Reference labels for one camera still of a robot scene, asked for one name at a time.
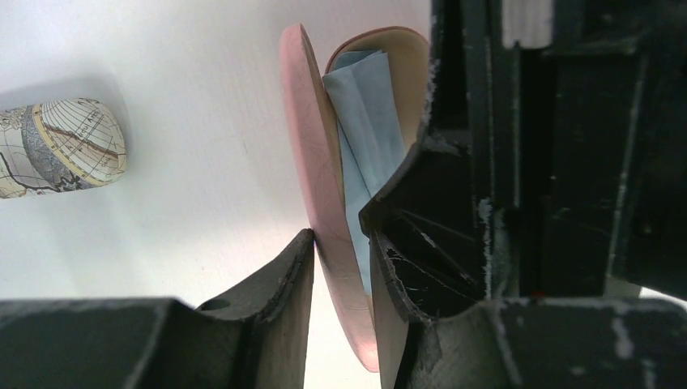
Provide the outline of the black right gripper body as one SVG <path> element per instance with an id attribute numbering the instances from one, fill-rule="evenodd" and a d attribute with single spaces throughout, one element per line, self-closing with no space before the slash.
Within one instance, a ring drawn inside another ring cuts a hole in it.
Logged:
<path id="1" fill-rule="evenodd" d="M 432 4 L 432 124 L 472 137 L 485 296 L 686 296 L 686 4 L 554 1 L 505 49 L 502 1 Z"/>

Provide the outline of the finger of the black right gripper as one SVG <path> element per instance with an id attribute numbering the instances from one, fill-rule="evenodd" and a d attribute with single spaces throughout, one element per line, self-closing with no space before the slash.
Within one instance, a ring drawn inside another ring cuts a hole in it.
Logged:
<path id="1" fill-rule="evenodd" d="M 422 135 L 361 213 L 384 241 L 399 289 L 430 317 L 459 314 L 485 297 L 472 193 L 472 137 Z"/>

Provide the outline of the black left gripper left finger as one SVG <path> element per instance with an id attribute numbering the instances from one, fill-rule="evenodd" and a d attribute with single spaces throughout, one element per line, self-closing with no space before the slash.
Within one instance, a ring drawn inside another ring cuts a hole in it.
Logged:
<path id="1" fill-rule="evenodd" d="M 301 388 L 314 233 L 196 308 L 174 298 L 1 304 L 4 388 Z"/>

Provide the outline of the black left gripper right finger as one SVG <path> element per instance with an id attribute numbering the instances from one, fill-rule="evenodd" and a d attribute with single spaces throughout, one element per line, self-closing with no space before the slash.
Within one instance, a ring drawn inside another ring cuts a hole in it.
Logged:
<path id="1" fill-rule="evenodd" d="M 686 312 L 646 298 L 504 298 L 427 315 L 374 234 L 374 318 L 385 388 L 683 388 Z"/>

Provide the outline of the light blue cloth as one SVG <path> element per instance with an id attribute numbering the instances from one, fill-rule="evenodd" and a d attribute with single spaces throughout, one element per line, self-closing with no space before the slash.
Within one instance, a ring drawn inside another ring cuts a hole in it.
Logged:
<path id="1" fill-rule="evenodd" d="M 322 77 L 337 115 L 344 207 L 366 295 L 372 294 L 369 239 L 359 213 L 406 155 L 386 52 L 352 51 Z"/>

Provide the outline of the pink glasses case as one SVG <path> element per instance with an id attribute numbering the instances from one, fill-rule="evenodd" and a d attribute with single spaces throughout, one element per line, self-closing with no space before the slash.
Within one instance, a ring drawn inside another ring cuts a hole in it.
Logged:
<path id="1" fill-rule="evenodd" d="M 403 145 L 416 141 L 428 79 L 428 41 L 401 26 L 377 28 L 345 41 L 319 69 L 305 28 L 294 24 L 279 40 L 284 110 L 301 192 L 331 300 L 352 351 L 370 372 L 379 371 L 372 297 L 364 291 L 344 212 L 342 142 L 337 114 L 322 76 L 346 53 L 381 49 L 390 60 L 390 81 Z"/>

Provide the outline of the map print glasses case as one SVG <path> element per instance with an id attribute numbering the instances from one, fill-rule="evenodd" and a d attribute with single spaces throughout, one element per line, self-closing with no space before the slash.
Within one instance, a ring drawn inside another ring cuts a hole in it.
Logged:
<path id="1" fill-rule="evenodd" d="M 55 100 L 1 112 L 4 199 L 106 186 L 125 172 L 126 158 L 121 128 L 98 100 Z"/>

